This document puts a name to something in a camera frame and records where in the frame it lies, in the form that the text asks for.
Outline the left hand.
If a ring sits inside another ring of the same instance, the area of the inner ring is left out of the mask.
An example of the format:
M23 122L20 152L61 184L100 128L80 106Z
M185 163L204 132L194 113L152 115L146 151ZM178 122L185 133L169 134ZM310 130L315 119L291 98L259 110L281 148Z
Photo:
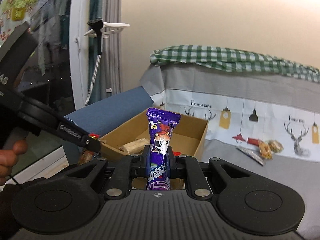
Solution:
M17 164L18 157L27 152L27 142L25 139L14 143L11 150L1 150L0 153L0 178L1 186L7 181L7 177L11 175L12 168Z

